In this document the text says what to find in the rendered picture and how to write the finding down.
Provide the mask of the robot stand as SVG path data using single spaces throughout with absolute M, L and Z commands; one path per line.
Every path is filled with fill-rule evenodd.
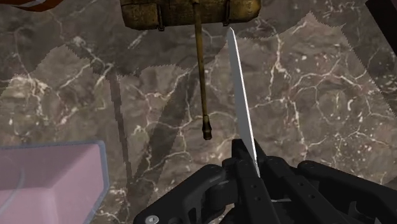
M 397 56 L 397 0 L 367 0 L 365 5 Z

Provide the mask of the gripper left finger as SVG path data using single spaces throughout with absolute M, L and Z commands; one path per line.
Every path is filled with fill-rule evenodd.
M 200 168 L 142 210 L 133 224 L 208 224 L 235 205 L 235 224 L 281 224 L 264 182 L 240 139 L 232 141 L 232 157 L 222 165 Z

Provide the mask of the silver knife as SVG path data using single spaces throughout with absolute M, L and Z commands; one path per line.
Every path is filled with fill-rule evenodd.
M 258 167 L 256 146 L 254 143 L 254 135 L 251 125 L 251 116 L 249 106 L 247 103 L 246 89 L 244 84 L 244 76 L 240 63 L 239 48 L 234 30 L 229 27 L 226 40 L 228 44 L 228 54 L 230 61 L 230 70 L 233 79 L 234 99 L 235 99 L 235 112 L 237 115 L 237 123 L 239 128 L 239 135 L 242 139 L 251 160 L 253 161 L 256 174 L 260 177 L 260 170 Z

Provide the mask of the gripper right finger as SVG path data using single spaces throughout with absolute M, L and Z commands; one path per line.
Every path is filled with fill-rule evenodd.
M 397 190 L 311 160 L 297 167 L 267 156 L 257 161 L 272 199 L 289 199 L 299 224 L 397 224 Z

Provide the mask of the olive toy tank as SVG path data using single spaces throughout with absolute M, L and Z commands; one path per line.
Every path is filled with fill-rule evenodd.
M 193 25 L 197 49 L 198 75 L 202 103 L 202 133 L 212 139 L 205 89 L 202 24 L 224 26 L 249 22 L 259 15 L 261 0 L 120 0 L 122 18 L 128 28 L 145 31 Z

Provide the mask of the pink box with blue rim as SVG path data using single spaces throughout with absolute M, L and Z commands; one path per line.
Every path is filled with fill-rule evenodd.
M 103 141 L 0 146 L 0 224 L 90 224 L 108 190 Z

